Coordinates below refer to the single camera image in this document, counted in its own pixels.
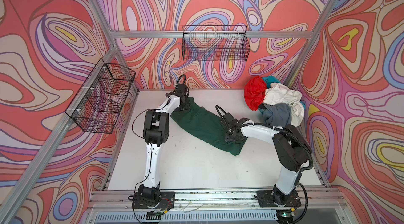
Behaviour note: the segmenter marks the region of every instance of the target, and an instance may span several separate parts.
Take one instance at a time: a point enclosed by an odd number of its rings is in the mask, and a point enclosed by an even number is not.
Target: vent grille
[[[146,212],[136,212],[141,222],[155,222],[146,218]],[[159,221],[187,222],[187,221],[256,221],[277,220],[276,210],[213,210],[213,211],[171,211],[164,214]],[[95,218],[96,223],[133,222],[137,221],[133,212],[100,212]]]

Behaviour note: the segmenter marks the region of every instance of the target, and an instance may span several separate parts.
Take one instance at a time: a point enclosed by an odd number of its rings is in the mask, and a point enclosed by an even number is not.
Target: wire mesh basket
[[[245,25],[185,25],[182,29],[185,61],[247,61],[250,44]]]
[[[119,64],[105,64],[69,115],[84,131],[112,133],[133,84],[135,72]]]

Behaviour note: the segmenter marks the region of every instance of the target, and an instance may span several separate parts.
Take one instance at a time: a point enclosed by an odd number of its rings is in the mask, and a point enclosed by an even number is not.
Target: green cloth
[[[226,129],[220,122],[220,117],[195,104],[193,97],[189,97],[189,100],[191,108],[173,112],[171,118],[196,138],[220,150],[230,152],[234,156],[240,154],[244,143],[236,144],[225,141]]]

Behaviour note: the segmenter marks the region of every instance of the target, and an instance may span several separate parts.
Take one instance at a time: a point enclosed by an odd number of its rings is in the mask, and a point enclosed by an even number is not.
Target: gray cloth
[[[290,112],[290,106],[285,103],[279,103],[276,105],[265,105],[265,112],[263,114],[266,124],[271,126],[284,127],[292,121],[292,115]]]

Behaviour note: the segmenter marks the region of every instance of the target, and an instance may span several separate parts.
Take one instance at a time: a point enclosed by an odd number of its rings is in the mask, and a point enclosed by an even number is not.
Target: black cable
[[[223,116],[226,114],[225,110],[223,110],[220,106],[216,106],[216,111],[217,114],[219,115],[220,118],[223,118]]]
[[[281,132],[281,133],[284,133],[284,134],[290,136],[291,138],[293,138],[293,140],[296,141],[297,144],[299,144],[299,145],[302,147],[302,149],[304,150],[304,152],[305,152],[306,155],[307,155],[307,159],[309,160],[309,166],[305,166],[305,167],[300,168],[300,172],[303,172],[303,171],[306,171],[306,170],[310,170],[310,169],[313,168],[313,158],[311,157],[311,153],[310,153],[309,149],[306,147],[306,145],[305,145],[299,138],[297,138],[294,134],[292,134],[292,133],[289,132],[289,131],[286,131],[286,130],[283,130],[283,129],[280,129],[280,128],[277,128],[277,127],[273,127],[273,126],[268,125],[268,124],[265,124],[265,123],[258,123],[258,122],[256,122],[256,123],[246,123],[246,124],[243,124],[243,125],[241,125],[241,126],[236,127],[235,129],[233,129],[233,131],[236,131],[236,130],[242,128],[242,127],[254,126],[254,125],[269,127],[270,129],[274,129],[274,130],[276,130],[276,131],[279,131],[279,132]]]
[[[305,200],[304,209],[303,209],[302,214],[301,214],[297,219],[295,219],[294,221],[289,222],[289,224],[295,224],[295,223],[297,223],[298,221],[300,221],[300,220],[305,216],[305,214],[306,214],[306,212],[307,212],[307,207],[308,207],[308,205],[309,205],[309,198],[307,197],[306,189],[304,188],[304,186],[302,185],[302,183],[299,183],[299,185],[301,186],[301,188],[303,189],[303,192],[304,192],[304,200]]]
[[[263,199],[263,198],[260,198],[260,197],[258,197],[258,196],[256,196],[256,195],[254,195],[254,198],[256,198],[256,199],[258,199],[258,200],[260,200],[260,201],[264,201],[264,202],[266,202],[266,203],[268,203],[268,204],[271,204],[271,203],[273,203],[275,200],[273,200],[273,201],[268,201],[268,200],[266,200],[266,199]]]
[[[182,82],[182,84],[184,84],[184,83],[185,83],[185,80],[187,80],[187,76],[186,76],[185,74],[182,74],[182,75],[179,76],[179,78],[177,79],[177,84],[179,83],[179,80],[180,80],[181,78],[184,78],[184,81]]]
[[[140,136],[140,135],[138,135],[137,133],[134,132],[134,130],[133,130],[133,125],[134,125],[135,120],[136,120],[141,114],[143,114],[144,112],[146,112],[146,111],[148,111],[148,110],[154,110],[154,109],[146,109],[146,110],[144,110],[143,112],[141,112],[140,114],[138,114],[138,115],[136,116],[136,118],[135,118],[135,119],[133,120],[133,122],[132,122],[132,132],[133,132],[137,137],[140,137],[140,138],[142,138],[142,139],[144,139],[142,136]]]
[[[144,139],[142,136],[138,135],[138,134],[135,133],[134,130],[133,130],[133,125],[134,125],[135,120],[136,120],[141,114],[143,114],[144,112],[146,112],[146,111],[148,111],[148,110],[155,110],[155,111],[162,110],[163,108],[165,108],[165,107],[170,103],[170,101],[171,101],[171,99],[169,99],[169,100],[167,101],[167,104],[165,104],[162,108],[159,108],[159,109],[146,109],[146,110],[144,110],[143,112],[141,112],[140,114],[138,114],[138,115],[136,116],[136,118],[135,118],[135,119],[133,120],[133,122],[132,122],[132,132],[133,132],[137,137],[140,137],[140,138]]]
[[[148,173],[148,175],[146,176],[146,178],[143,179],[143,181],[141,181],[141,182],[139,182],[139,183],[136,183],[136,185],[134,185],[133,195],[129,195],[128,200],[134,201],[134,193],[135,193],[135,191],[136,191],[136,186],[137,186],[138,184],[143,183],[144,181],[146,181],[146,179],[149,177],[150,171],[151,171],[151,169],[152,169],[152,158],[153,158],[153,150],[150,150],[150,166],[149,166],[149,173]]]
[[[136,218],[137,221],[139,221],[139,219],[137,218],[136,214],[134,213],[134,209],[132,209],[132,210],[133,210],[134,217]]]

